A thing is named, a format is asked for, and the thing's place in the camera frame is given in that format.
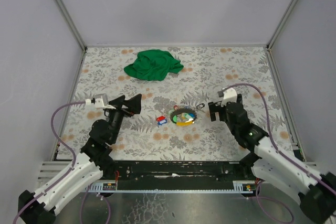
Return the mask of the green key tag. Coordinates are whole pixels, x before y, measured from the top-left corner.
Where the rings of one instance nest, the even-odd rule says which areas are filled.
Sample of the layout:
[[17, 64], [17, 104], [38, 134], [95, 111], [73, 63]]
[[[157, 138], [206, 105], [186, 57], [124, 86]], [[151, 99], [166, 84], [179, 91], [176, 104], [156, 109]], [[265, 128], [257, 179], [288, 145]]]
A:
[[182, 118], [189, 120], [189, 119], [193, 119], [194, 117], [192, 115], [188, 114], [188, 113], [183, 113]]

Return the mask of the blue key tag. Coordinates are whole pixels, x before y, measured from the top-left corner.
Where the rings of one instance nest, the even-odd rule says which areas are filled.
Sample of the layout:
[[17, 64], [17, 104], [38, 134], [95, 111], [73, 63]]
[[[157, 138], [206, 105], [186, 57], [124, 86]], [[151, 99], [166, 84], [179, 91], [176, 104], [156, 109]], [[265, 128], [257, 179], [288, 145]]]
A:
[[158, 125], [163, 125], [163, 124], [166, 124], [167, 123], [167, 119], [164, 119], [164, 120], [161, 120], [161, 121], [158, 121]]

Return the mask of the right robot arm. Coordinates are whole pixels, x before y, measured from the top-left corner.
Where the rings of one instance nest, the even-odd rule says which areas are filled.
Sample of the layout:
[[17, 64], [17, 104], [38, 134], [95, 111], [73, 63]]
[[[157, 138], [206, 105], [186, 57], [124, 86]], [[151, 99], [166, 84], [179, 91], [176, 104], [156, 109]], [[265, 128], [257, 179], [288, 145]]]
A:
[[281, 147], [269, 133], [253, 124], [239, 102], [208, 104], [211, 120], [225, 122], [240, 146], [256, 156], [253, 175], [290, 196], [314, 223], [325, 223], [335, 213], [335, 174], [321, 173]]

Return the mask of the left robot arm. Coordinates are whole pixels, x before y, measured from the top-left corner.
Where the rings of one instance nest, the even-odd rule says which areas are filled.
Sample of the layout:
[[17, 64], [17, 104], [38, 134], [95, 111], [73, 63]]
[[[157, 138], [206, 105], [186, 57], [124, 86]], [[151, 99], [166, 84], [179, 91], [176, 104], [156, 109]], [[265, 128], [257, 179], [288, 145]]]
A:
[[13, 223], [53, 223], [63, 207], [84, 188], [103, 177], [115, 174], [114, 160], [110, 157], [125, 117], [141, 112], [142, 95], [130, 99], [124, 95], [108, 100], [106, 94], [68, 105], [85, 105], [103, 109], [105, 119], [96, 120], [89, 132], [89, 139], [78, 154], [63, 170], [46, 184], [29, 192], [22, 192], [18, 199], [18, 213]]

